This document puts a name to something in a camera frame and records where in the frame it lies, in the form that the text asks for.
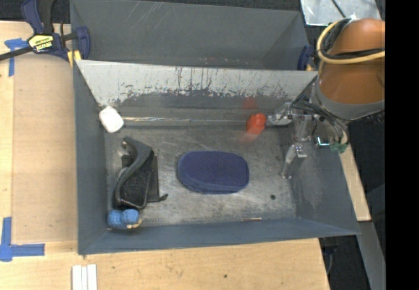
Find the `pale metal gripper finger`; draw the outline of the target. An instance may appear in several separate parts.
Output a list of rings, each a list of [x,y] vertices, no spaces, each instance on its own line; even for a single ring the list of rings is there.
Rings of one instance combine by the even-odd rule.
[[[291,179],[307,158],[308,154],[303,144],[292,144],[284,156],[281,177],[283,179]]]
[[[287,126],[293,122],[291,103],[286,102],[267,117],[268,126]]]

